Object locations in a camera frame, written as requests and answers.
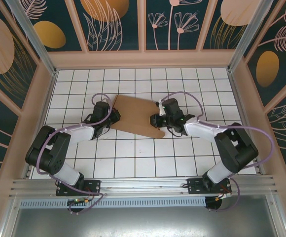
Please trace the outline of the brown cardboard paper box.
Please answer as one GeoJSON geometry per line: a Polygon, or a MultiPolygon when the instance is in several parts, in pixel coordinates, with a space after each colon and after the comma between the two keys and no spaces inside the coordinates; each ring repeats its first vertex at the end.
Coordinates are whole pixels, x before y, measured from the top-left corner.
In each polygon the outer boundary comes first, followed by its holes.
{"type": "Polygon", "coordinates": [[[117,95],[113,107],[121,117],[111,126],[112,129],[124,131],[153,139],[161,139],[165,132],[150,124],[150,117],[159,113],[154,102],[125,95],[117,95]]]}

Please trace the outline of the small circuit board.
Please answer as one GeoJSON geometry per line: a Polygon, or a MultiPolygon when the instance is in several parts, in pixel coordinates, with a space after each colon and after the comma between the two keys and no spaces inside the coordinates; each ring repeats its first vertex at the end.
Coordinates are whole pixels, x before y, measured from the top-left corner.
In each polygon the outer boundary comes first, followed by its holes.
{"type": "Polygon", "coordinates": [[[74,199],[69,199],[67,201],[67,206],[72,206],[72,205],[85,205],[86,203],[89,202],[88,198],[74,198],[74,199]]]}

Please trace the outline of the grey metal sheet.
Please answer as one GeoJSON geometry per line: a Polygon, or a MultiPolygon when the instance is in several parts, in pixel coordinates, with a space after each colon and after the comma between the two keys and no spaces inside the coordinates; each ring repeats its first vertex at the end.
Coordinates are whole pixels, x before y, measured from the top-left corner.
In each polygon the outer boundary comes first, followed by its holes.
{"type": "Polygon", "coordinates": [[[98,208],[80,216],[65,209],[21,209],[4,237],[286,237],[268,208],[226,212],[203,207],[98,208]]]}

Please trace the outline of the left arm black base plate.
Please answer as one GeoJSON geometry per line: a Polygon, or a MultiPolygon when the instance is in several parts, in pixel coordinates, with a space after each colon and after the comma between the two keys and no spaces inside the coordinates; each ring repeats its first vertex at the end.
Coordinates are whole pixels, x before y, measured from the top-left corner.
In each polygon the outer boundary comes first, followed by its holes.
{"type": "Polygon", "coordinates": [[[55,195],[57,197],[73,197],[73,196],[88,196],[89,194],[86,194],[86,192],[92,192],[92,193],[99,193],[101,182],[100,180],[84,180],[84,181],[78,181],[74,188],[78,190],[82,190],[83,192],[77,192],[75,190],[72,190],[71,188],[67,187],[63,183],[57,183],[56,193],[55,195]]]}

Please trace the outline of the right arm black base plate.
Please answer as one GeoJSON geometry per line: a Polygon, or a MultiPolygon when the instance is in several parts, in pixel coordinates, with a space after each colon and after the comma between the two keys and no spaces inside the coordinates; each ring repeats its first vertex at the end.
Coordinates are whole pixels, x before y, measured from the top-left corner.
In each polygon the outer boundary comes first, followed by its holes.
{"type": "Polygon", "coordinates": [[[188,189],[189,194],[219,195],[232,193],[230,180],[228,178],[223,179],[217,184],[211,181],[205,181],[202,178],[189,178],[186,184],[184,184],[184,187],[188,189]]]}

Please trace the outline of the aluminium mounting rail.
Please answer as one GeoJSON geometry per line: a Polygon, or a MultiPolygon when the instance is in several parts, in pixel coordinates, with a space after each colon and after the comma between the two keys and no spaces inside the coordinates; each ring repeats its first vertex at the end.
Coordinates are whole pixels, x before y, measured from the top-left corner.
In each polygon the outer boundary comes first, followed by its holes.
{"type": "MultiPolygon", "coordinates": [[[[270,175],[234,175],[232,194],[237,193],[238,183],[241,195],[267,195],[278,191],[270,175]]],[[[182,185],[186,177],[162,178],[103,178],[100,191],[109,198],[147,198],[187,196],[182,185]]],[[[55,198],[56,185],[53,179],[14,180],[9,191],[10,198],[55,198]]]]}

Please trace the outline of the aluminium frame post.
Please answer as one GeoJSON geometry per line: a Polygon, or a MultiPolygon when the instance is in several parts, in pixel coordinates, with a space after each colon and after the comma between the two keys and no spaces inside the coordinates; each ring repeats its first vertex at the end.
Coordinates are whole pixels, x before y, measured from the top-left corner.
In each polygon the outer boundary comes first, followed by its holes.
{"type": "Polygon", "coordinates": [[[264,22],[264,19],[266,18],[267,14],[269,12],[272,12],[272,5],[276,6],[276,3],[273,3],[274,1],[278,0],[260,0],[227,66],[227,73],[229,75],[232,74],[238,66],[244,53],[249,47],[249,44],[257,35],[257,32],[260,29],[262,23],[264,22]]]}
{"type": "Polygon", "coordinates": [[[45,49],[44,45],[39,39],[32,23],[30,22],[29,18],[26,16],[25,12],[23,11],[22,6],[19,3],[19,1],[18,0],[6,0],[6,2],[9,8],[11,9],[11,11],[14,13],[22,29],[27,34],[30,42],[32,43],[38,55],[40,56],[42,62],[46,66],[49,73],[52,76],[55,75],[56,68],[54,64],[52,63],[47,50],[45,49]]]}

